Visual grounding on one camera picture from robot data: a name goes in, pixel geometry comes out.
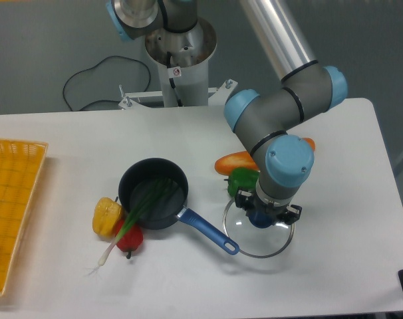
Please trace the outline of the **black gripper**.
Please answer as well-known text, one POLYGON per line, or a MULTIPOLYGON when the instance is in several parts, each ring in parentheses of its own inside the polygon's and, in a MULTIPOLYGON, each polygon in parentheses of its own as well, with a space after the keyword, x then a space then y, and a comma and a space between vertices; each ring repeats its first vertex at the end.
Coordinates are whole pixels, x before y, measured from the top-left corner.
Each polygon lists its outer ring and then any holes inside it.
POLYGON ((280 223, 293 224, 302 213, 299 205, 288 205, 290 199, 277 199, 254 194, 252 189, 239 187, 235 194, 235 205, 245 211, 252 219, 277 219, 280 223))

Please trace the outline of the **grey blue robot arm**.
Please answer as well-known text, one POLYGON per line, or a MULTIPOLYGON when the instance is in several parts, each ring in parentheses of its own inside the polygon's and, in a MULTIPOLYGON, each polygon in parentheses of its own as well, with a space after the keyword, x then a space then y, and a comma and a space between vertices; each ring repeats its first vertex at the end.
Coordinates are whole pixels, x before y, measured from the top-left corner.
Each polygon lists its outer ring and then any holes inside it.
MULTIPOLYGON (((225 103, 229 127, 259 169, 255 189, 235 195, 235 204, 256 227, 290 225, 301 215, 291 200, 308 178, 314 155, 288 131, 342 103, 348 86, 337 68, 318 63, 284 1, 242 1, 241 6, 281 89, 267 97, 242 90, 225 103)), ((207 104, 207 63, 217 38, 198 15, 196 1, 109 1, 106 7, 123 39, 144 37, 158 66, 164 106, 207 104)))

